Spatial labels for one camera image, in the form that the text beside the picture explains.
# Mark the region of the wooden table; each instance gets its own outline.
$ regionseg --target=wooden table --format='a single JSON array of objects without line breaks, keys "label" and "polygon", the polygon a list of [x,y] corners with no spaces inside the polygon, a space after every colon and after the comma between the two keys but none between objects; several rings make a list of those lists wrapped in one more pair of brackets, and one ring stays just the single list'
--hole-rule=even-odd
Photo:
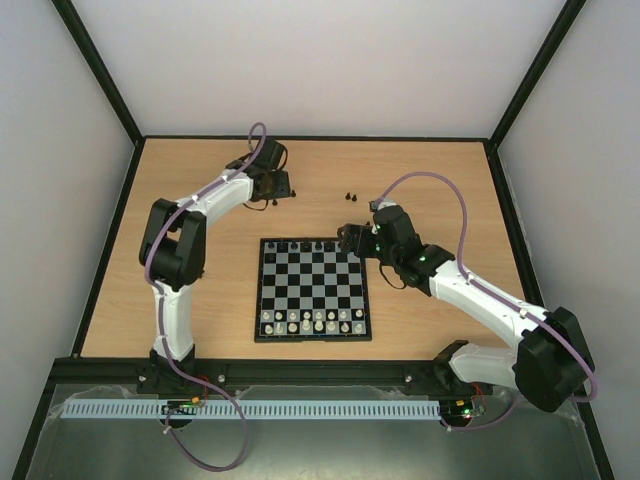
[{"label": "wooden table", "polygon": [[[394,290],[368,260],[373,340],[254,343],[260,238],[335,236],[345,223],[371,220],[368,200],[401,175],[433,171],[461,189],[469,209],[465,263],[507,292],[522,296],[505,226],[481,143],[283,141],[296,198],[264,212],[238,207],[208,232],[205,275],[194,288],[192,328],[200,358],[432,359],[456,339],[502,341],[479,322],[415,289]],[[246,153],[240,140],[149,139],[83,348],[85,357],[146,357],[155,337],[151,288],[138,250],[151,204],[174,200],[213,180]],[[357,202],[345,194],[358,195]],[[422,240],[455,252],[458,201],[445,184],[415,178],[392,198],[409,213]]]}]

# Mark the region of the white slotted strip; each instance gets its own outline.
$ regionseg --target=white slotted strip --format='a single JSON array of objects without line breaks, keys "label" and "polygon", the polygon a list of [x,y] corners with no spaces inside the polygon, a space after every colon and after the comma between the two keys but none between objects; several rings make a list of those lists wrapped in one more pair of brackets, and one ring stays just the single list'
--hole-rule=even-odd
[{"label": "white slotted strip", "polygon": [[[249,420],[439,420],[439,404],[428,400],[304,401],[239,400]],[[69,400],[62,418],[153,419],[163,417],[166,400]],[[203,420],[237,419],[225,400],[209,400],[202,408],[189,407],[173,414]]]}]

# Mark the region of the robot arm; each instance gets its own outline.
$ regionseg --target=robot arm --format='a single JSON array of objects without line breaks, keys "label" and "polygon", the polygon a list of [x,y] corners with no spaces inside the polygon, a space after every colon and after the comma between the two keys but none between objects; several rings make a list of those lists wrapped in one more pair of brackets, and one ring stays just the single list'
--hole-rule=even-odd
[{"label": "robot arm", "polygon": [[456,378],[518,389],[548,412],[555,411],[583,385],[587,377],[582,367],[530,319],[531,315],[546,318],[544,323],[567,340],[593,370],[584,336],[571,312],[563,308],[549,312],[519,300],[472,272],[465,278],[454,255],[437,245],[422,244],[409,216],[389,200],[375,207],[373,220],[373,226],[347,224],[340,228],[341,249],[392,266],[407,286],[463,310],[509,346],[487,348],[454,342],[443,353]]},{"label": "robot arm", "polygon": [[[288,174],[278,167],[283,154],[287,152],[281,144],[266,139],[260,154],[244,172],[231,178],[246,157],[227,165],[220,174],[225,182],[219,188],[199,197],[184,197],[175,202],[159,199],[153,204],[140,248],[142,265],[146,263],[149,249],[167,219],[179,207],[194,201],[170,229],[174,232],[180,230],[179,239],[165,236],[151,265],[152,278],[160,287],[160,291],[154,289],[156,320],[162,318],[164,321],[169,354],[176,362],[194,355],[191,297],[194,282],[204,272],[207,230],[231,209],[249,200],[268,201],[291,196]],[[153,351],[165,357],[158,325],[156,321]]]}]

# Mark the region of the transparent plastic sheet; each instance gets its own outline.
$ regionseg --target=transparent plastic sheet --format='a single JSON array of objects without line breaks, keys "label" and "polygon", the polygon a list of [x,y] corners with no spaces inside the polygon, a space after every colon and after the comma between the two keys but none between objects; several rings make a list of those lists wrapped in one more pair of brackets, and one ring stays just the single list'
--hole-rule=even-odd
[{"label": "transparent plastic sheet", "polygon": [[[28,479],[205,479],[162,434],[157,420],[60,418],[74,398],[135,399],[134,386],[61,385],[42,429]],[[373,387],[261,387],[244,400],[393,400],[397,390]],[[486,396],[487,422],[504,412],[512,391]],[[597,479],[584,427],[575,407],[550,415],[523,402],[503,424],[477,432],[447,432],[438,422],[252,421],[251,450],[225,479]],[[235,421],[192,422],[180,430],[195,454],[212,463],[232,459],[241,444]]]}]

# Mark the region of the wall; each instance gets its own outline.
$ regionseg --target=wall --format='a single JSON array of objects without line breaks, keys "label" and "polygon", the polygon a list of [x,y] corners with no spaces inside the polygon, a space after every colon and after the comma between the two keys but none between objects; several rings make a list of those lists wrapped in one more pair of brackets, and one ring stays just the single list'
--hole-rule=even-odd
[{"label": "wall", "polygon": [[69,355],[132,146],[52,3],[0,2],[0,478]]},{"label": "wall", "polygon": [[489,136],[564,0],[75,0],[146,134]]},{"label": "wall", "polygon": [[593,353],[617,478],[640,469],[640,3],[587,2],[501,148],[546,302]]}]

